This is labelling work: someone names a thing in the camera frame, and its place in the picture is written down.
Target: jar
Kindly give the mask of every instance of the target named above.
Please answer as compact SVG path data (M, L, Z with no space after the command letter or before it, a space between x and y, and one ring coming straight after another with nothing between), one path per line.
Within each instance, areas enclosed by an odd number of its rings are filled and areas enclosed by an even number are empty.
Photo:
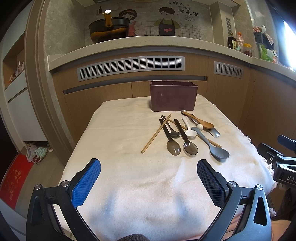
M250 44L244 43L243 53L252 57L252 46Z

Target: black spoon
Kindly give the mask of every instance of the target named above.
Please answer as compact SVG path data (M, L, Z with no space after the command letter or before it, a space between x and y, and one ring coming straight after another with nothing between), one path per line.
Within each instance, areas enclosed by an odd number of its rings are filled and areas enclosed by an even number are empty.
M164 116L164 115L162 115L161 116L161 118L165 121L165 119L166 119L166 117ZM170 124L168 123L168 121L167 121L167 125L168 125L168 127L170 128L170 135L172 136L172 138L178 138L178 137L180 137L180 133L179 132L177 132L177 131L174 131L172 128L171 128L171 126L170 126Z
M175 121L176 126L177 126L179 132L181 133L181 136L182 136L182 138L183 138L183 140L184 140L184 142L185 142L184 145L183 145L184 150L185 150L188 154L190 154L190 155L192 155L192 156L196 155L196 154L198 153L198 148L197 148L197 146L196 146L194 143L192 143L192 142L190 142L190 141L188 140L188 138L187 138L187 136L185 135L185 132L183 131L183 129L182 129L182 127L181 127L181 125L180 125L178 119L174 119L174 121Z

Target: yellow handle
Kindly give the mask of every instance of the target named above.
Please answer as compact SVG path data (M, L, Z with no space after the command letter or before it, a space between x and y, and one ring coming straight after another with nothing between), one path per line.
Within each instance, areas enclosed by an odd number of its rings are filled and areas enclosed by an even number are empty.
M106 28L112 27L113 26L113 23L111 21L111 11L110 10L106 10L103 14L104 14L104 17L105 17L105 20L106 20L105 27Z

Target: black gripper pad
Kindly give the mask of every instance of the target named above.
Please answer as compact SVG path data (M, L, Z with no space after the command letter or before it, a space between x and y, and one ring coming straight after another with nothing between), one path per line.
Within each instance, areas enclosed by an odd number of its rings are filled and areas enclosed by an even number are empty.
M205 159L197 163L197 174L215 206L222 208L225 204L225 190L215 177L216 172Z

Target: white countertop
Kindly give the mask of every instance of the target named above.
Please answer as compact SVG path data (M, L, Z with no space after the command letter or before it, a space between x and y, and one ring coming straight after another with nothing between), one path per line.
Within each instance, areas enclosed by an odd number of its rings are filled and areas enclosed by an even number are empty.
M133 47L185 47L193 48L199 50L206 50L210 52L215 52L219 54L224 54L235 59L247 62L249 64L257 65L266 69L270 69L277 73L280 73L284 76L287 76L296 81L296 72L290 70L279 64L275 64L269 61L262 59L252 58L243 53L230 49L228 47L184 37L173 37L173 36L137 36L129 38L121 38L109 40L93 45L77 49L73 52L64 54L64 55L49 55L48 59L48 68L53 70L59 66L67 64L69 62L91 56L98 53L109 52L113 50L120 50L125 48Z

